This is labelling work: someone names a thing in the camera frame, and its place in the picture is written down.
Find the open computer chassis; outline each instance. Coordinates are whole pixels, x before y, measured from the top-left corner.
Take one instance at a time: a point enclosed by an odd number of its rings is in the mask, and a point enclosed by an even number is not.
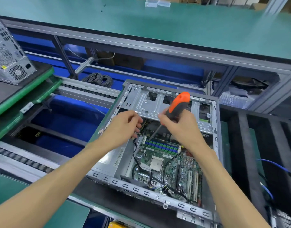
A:
[[[136,81],[126,82],[122,94],[92,139],[100,136],[115,115],[130,109],[144,120],[139,138],[134,141],[129,139],[110,151],[87,175],[127,195],[151,201],[164,209],[176,210],[178,218],[210,228],[220,220],[197,162],[165,127],[152,141],[148,140],[160,125],[157,115],[183,91],[152,84],[144,86],[144,83]],[[205,141],[223,163],[217,99],[190,93],[190,100],[187,109],[194,114]]]

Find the screwdriver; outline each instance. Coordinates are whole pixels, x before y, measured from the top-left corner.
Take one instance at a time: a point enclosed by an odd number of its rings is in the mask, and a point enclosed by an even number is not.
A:
[[[174,120],[176,117],[178,117],[181,112],[188,106],[190,102],[190,94],[188,92],[182,92],[179,94],[171,103],[170,107],[166,111],[166,116],[170,120]],[[149,141],[152,140],[152,138],[155,136],[155,134],[159,131],[159,129],[163,125],[161,124],[157,130],[152,134],[152,136],[149,138]]]

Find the motherboard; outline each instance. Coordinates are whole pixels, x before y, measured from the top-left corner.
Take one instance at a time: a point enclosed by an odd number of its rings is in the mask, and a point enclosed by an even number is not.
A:
[[[132,179],[157,193],[201,206],[200,166],[166,128],[149,140],[159,124],[147,121],[141,128],[141,142],[134,153]],[[203,134],[203,137],[209,143],[210,136]]]

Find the power supply fan grille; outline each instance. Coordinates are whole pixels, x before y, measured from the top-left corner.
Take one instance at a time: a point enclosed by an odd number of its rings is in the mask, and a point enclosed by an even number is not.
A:
[[[13,61],[12,54],[8,49],[0,47],[0,65],[10,65]]]
[[[9,74],[15,79],[15,80],[22,80],[24,77],[27,76],[27,72],[24,70],[24,68],[21,65],[15,65],[9,70]]]

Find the orange screwdriver handle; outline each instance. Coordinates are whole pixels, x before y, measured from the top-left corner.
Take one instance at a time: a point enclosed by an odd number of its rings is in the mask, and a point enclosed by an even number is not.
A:
[[[188,92],[182,92],[171,103],[169,109],[166,111],[166,116],[173,120],[178,117],[181,112],[188,106],[190,102],[190,94]]]

